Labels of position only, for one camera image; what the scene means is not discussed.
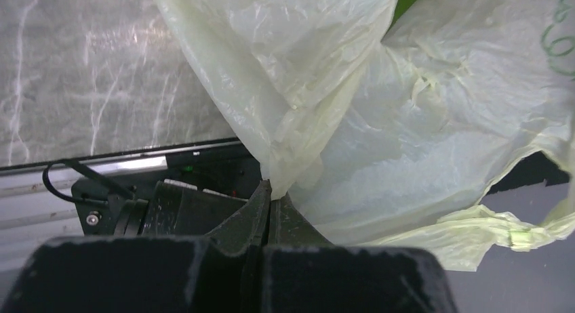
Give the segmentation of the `light green plastic bag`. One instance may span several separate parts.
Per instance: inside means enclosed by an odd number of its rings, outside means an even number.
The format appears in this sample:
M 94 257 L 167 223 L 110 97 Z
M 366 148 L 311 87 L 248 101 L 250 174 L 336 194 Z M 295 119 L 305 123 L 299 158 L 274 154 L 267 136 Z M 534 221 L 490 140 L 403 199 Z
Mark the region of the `light green plastic bag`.
M 154 0 L 260 162 L 337 245 L 422 247 L 474 271 L 493 245 L 574 231 L 480 203 L 543 152 L 574 172 L 574 0 Z

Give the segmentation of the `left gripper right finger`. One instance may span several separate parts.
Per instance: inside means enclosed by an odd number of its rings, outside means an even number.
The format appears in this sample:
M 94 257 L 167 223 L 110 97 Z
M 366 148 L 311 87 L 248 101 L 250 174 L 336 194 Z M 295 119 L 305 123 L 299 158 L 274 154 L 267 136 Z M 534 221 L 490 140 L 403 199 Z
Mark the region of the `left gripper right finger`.
M 253 194 L 253 312 L 455 312 L 435 256 L 405 247 L 337 247 L 286 201 Z

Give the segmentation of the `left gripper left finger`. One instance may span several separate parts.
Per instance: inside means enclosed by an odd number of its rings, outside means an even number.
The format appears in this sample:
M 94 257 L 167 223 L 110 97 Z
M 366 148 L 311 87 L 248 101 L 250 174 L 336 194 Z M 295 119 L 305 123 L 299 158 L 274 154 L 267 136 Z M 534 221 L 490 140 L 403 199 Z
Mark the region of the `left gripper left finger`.
M 74 236 L 27 259 L 2 312 L 257 312 L 271 187 L 203 236 Z

